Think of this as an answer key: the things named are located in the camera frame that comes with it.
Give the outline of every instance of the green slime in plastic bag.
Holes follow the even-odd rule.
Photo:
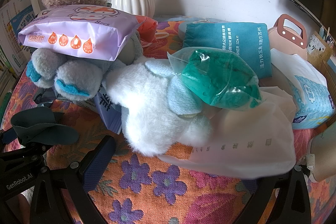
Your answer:
[[[179,75],[181,81],[205,103],[245,110],[262,102],[258,77],[231,51],[198,48]]]

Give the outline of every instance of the gray plush toy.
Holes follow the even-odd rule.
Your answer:
[[[106,0],[42,0],[47,8],[60,5],[106,5]],[[142,56],[138,34],[134,33],[118,56],[126,65]],[[92,98],[109,71],[112,62],[59,54],[46,48],[37,49],[27,65],[27,76],[39,87],[55,86],[62,96],[75,101]]]

